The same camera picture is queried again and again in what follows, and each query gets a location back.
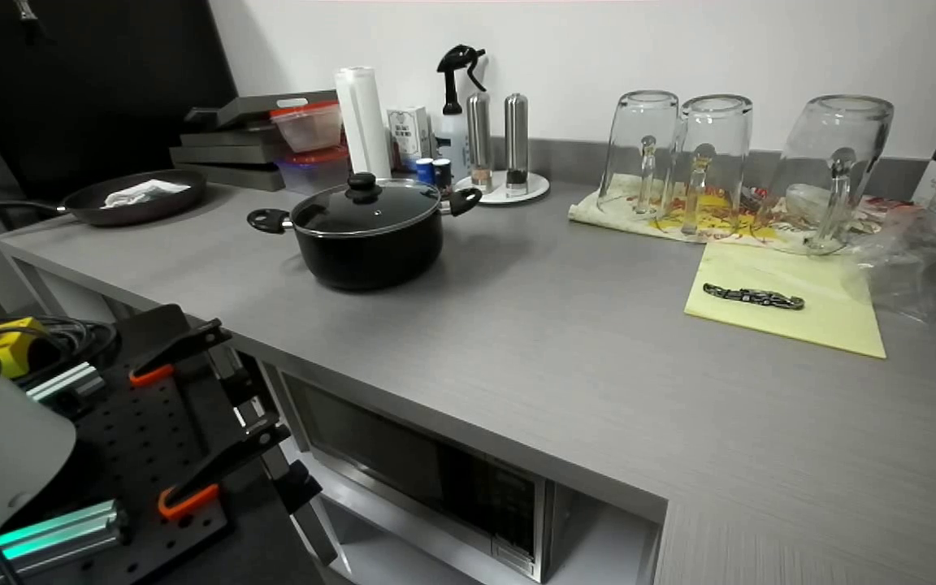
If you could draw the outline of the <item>right upturned drinking glass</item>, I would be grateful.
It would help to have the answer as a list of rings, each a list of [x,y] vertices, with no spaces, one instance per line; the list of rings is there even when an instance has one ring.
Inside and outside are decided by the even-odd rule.
[[[796,117],[773,192],[802,247],[827,256],[844,247],[844,228],[886,142],[895,103],[869,95],[818,95]]]

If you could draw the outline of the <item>small blue can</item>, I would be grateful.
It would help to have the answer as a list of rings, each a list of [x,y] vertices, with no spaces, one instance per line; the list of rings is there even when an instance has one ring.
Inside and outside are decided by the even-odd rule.
[[[414,176],[427,189],[449,189],[450,185],[450,163],[449,159],[417,159]]]

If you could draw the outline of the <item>grey lamp shade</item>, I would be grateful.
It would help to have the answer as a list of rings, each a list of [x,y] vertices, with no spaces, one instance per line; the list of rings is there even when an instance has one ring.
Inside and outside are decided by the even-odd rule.
[[[64,468],[78,428],[0,381],[0,530]]]

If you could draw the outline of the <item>stacked food storage containers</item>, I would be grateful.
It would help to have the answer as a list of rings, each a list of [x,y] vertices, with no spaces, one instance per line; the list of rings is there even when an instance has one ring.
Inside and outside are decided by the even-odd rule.
[[[256,95],[222,108],[193,108],[170,159],[222,185],[334,189],[349,178],[339,95]]]

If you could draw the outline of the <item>upper black orange clamp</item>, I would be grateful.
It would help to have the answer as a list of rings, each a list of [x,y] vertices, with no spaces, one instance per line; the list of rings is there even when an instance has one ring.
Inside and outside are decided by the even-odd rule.
[[[133,390],[149,390],[170,381],[186,358],[206,356],[209,347],[225,345],[225,343],[228,343],[228,333],[222,329],[219,318],[210,318],[209,327],[174,335],[163,343],[158,347],[154,347],[149,356],[139,356],[125,371],[125,385]]]

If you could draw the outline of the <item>white round grinder tray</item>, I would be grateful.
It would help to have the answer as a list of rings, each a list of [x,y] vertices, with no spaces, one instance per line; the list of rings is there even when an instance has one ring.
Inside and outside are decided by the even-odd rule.
[[[529,173],[523,182],[509,182],[503,173],[492,176],[492,185],[485,189],[481,203],[492,208],[508,204],[527,204],[549,192],[549,182],[535,173]]]

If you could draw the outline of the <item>built-in microwave oven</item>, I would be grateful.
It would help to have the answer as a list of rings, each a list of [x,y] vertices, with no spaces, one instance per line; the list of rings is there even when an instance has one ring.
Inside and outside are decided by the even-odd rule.
[[[487,585],[652,585],[658,527],[293,373],[299,447],[341,509]]]

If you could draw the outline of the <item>small white box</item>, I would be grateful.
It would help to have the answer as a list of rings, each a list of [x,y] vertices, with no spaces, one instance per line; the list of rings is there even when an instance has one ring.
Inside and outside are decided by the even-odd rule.
[[[388,115],[389,137],[395,142],[395,166],[414,168],[418,159],[433,152],[433,124],[421,108],[389,111]]]

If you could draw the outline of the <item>glass lid with black knob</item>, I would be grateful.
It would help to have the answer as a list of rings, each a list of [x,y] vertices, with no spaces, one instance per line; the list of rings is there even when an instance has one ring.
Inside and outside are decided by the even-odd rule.
[[[421,189],[379,185],[355,173],[343,189],[317,192],[293,208],[293,228],[307,237],[379,237],[414,228],[438,211]]]

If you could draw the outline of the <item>right steel grinder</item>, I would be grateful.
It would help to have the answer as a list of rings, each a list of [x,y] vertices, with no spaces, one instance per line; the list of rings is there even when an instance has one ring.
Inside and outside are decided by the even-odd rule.
[[[527,185],[529,166],[529,103],[523,95],[503,99],[503,173],[508,185]]]

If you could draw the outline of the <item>black orange clamp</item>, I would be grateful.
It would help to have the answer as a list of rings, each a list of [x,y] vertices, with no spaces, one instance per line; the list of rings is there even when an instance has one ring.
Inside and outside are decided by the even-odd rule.
[[[274,457],[279,451],[279,441],[288,437],[288,428],[277,420],[263,420],[242,428],[241,440],[228,441],[225,448],[210,451],[194,464],[193,476],[174,481],[155,499],[155,515],[165,525],[178,525],[202,509],[213,503],[222,499],[222,481],[248,464],[256,464],[265,477],[277,477]]]
[[[133,390],[149,390],[170,381],[186,358],[206,356],[209,347],[225,345],[225,343],[228,343],[228,333],[222,329],[219,318],[210,318],[209,327],[174,335],[163,343],[158,347],[154,347],[149,356],[139,356],[125,371],[125,385]]]

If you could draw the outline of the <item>middle upturned drinking glass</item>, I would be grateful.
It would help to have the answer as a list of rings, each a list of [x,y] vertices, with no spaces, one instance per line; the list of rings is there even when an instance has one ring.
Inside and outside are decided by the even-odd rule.
[[[753,102],[744,95],[698,95],[681,103],[684,236],[698,236],[706,218],[727,221],[739,211],[750,115]]]

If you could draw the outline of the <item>steel grinder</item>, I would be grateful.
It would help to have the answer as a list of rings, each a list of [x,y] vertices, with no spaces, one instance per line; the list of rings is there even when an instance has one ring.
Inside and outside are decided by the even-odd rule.
[[[529,103],[523,95],[503,99],[503,173],[508,185],[527,185],[529,166]]]
[[[469,159],[472,185],[492,192],[492,124],[487,124],[487,95],[469,99]]]

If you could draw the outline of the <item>black frying pan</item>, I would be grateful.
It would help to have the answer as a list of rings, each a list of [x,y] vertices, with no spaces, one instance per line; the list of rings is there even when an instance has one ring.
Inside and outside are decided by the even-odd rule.
[[[71,216],[92,228],[125,228],[182,216],[206,203],[206,176],[194,168],[154,168],[106,178],[52,203],[27,203],[27,211]]]

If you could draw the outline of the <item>floral patterned dish towel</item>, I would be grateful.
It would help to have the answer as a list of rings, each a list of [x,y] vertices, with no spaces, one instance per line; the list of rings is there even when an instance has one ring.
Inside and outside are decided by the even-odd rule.
[[[574,203],[568,218],[663,242],[735,242],[800,255],[826,211],[826,192],[792,185],[769,211],[761,199],[765,189],[747,189],[741,204],[730,204],[723,189],[710,189],[698,195],[698,211],[689,211],[681,182],[614,173]]]

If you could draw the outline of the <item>white paper towel roll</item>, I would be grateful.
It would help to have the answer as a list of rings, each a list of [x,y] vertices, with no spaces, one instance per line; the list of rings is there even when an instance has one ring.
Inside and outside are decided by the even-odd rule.
[[[389,137],[371,68],[339,68],[334,91],[355,173],[389,178]]]

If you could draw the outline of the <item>spray bottle with black trigger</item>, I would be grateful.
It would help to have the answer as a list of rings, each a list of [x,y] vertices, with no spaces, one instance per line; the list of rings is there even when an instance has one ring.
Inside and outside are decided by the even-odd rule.
[[[475,95],[485,95],[485,86],[479,78],[485,54],[475,47],[450,47],[434,73],[443,76],[443,108],[438,108],[438,156],[450,163],[450,176],[462,178],[472,163],[472,147],[469,147],[469,115],[463,103]]]

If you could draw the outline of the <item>left steel grinder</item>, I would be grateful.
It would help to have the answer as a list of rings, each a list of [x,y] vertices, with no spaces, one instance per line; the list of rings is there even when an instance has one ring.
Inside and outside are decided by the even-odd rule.
[[[487,95],[469,99],[469,159],[472,185],[492,192],[492,124],[487,124]]]

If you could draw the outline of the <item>upturned drinking glass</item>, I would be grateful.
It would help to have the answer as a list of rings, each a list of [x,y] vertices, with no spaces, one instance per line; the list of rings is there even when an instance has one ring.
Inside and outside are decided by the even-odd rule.
[[[616,99],[603,173],[601,204],[628,204],[635,216],[658,216],[675,163],[679,99],[674,91],[628,91]]]
[[[698,95],[681,103],[684,236],[698,236],[706,218],[727,221],[739,211],[750,115],[753,102],[744,95]]]
[[[802,247],[827,256],[844,247],[844,228],[886,142],[895,103],[869,95],[818,95],[796,117],[773,192]]]

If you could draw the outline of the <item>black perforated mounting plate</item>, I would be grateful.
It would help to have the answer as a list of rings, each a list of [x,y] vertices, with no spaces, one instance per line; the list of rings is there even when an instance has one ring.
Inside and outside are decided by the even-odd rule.
[[[277,420],[256,402],[256,381],[186,358],[178,371],[133,390],[125,371],[163,343],[194,333],[174,305],[116,327],[106,387],[82,398],[78,457],[58,477],[58,503],[105,503],[106,527],[34,569],[34,585],[324,585],[329,569],[299,538],[317,486],[279,451],[277,477],[248,464],[222,481],[222,499],[165,525],[155,499],[194,471],[202,460],[241,440],[248,425]]]

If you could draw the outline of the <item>clear plastic bag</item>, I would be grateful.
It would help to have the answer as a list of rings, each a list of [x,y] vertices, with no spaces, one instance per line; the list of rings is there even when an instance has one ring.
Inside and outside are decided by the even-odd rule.
[[[869,199],[849,236],[849,255],[865,269],[874,305],[912,322],[936,322],[936,211]]]

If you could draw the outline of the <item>lower black orange clamp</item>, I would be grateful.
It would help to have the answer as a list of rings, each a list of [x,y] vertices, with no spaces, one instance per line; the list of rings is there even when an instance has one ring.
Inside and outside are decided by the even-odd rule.
[[[155,515],[165,525],[178,525],[202,509],[213,503],[222,499],[222,481],[248,464],[256,464],[265,477],[277,477],[274,457],[279,451],[279,441],[288,437],[288,428],[277,420],[263,420],[242,428],[241,440],[228,441],[225,448],[210,451],[194,464],[193,476],[174,481],[155,499]]]

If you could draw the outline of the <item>black cooking pot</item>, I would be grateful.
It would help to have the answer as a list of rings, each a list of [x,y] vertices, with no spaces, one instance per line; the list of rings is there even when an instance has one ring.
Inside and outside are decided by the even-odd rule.
[[[379,237],[307,237],[293,228],[293,208],[254,208],[248,225],[263,236],[293,236],[323,286],[371,292],[421,278],[443,255],[443,211],[463,216],[481,203],[481,192],[462,189],[434,199],[433,218]]]

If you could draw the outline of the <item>left upturned drinking glass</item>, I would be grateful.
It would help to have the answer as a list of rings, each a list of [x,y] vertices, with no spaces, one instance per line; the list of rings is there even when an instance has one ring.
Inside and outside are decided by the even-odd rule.
[[[679,99],[674,91],[628,91],[616,99],[603,173],[601,204],[628,204],[635,216],[658,216],[675,163]]]

